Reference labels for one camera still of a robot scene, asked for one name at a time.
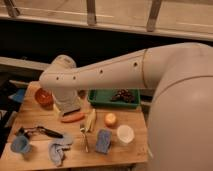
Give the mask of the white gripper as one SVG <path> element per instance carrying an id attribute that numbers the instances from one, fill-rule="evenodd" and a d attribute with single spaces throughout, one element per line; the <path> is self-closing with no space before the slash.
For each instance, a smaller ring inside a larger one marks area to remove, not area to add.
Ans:
<path id="1" fill-rule="evenodd" d="M 71 113 L 81 109 L 80 98 L 77 91 L 55 91 L 53 93 L 55 105 L 59 109 L 60 116 Z"/>

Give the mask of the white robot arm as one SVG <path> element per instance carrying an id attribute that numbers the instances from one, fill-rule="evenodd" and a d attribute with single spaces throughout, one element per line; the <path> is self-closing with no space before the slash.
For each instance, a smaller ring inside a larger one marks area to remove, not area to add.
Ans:
<path id="1" fill-rule="evenodd" d="M 151 89 L 148 171 L 213 171 L 213 47 L 180 43 L 74 68 L 59 56 L 39 78 L 62 106 L 79 89 Z"/>

